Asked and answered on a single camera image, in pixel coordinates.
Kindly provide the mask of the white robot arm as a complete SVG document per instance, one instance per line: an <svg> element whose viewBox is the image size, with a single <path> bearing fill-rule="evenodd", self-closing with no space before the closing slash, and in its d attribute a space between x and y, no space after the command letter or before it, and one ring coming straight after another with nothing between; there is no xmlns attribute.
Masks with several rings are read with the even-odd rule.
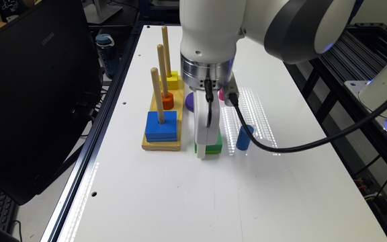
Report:
<svg viewBox="0 0 387 242"><path fill-rule="evenodd" d="M248 38L288 64L309 61L339 38L355 0L181 0L181 78L194 92L197 156L218 139L218 92L234 91L237 41Z"/></svg>

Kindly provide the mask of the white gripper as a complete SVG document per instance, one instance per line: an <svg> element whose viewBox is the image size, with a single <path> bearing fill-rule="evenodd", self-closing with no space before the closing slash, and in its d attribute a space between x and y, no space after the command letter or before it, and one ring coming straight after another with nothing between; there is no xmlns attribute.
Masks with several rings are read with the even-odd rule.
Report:
<svg viewBox="0 0 387 242"><path fill-rule="evenodd" d="M195 142L197 144L197 158L204 159L206 156L206 145L214 145L218 139L220 122L220 104L218 92L212 91L213 101L211 109L211 121L209 118L209 103L206 101L204 90L195 90L194 100L194 131Z"/></svg>

